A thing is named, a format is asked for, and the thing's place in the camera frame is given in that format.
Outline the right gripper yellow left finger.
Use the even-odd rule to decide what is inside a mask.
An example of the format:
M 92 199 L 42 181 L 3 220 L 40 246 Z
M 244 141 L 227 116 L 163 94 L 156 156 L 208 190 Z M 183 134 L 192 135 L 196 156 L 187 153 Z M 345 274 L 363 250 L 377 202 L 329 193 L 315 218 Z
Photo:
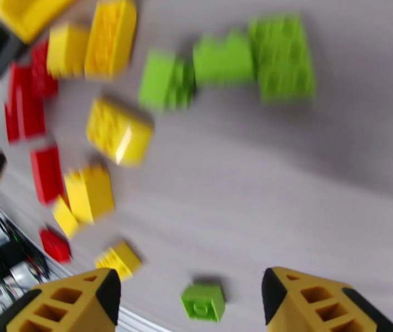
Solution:
M 121 282 L 98 268 L 39 284 L 0 314 L 0 331 L 115 331 Z

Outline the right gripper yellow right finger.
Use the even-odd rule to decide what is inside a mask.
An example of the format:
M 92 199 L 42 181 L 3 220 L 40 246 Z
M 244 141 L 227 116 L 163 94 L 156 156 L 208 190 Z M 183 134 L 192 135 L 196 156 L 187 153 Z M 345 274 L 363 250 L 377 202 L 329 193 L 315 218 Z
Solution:
M 393 331 L 393 322 L 351 285 L 283 267 L 261 285 L 268 331 Z

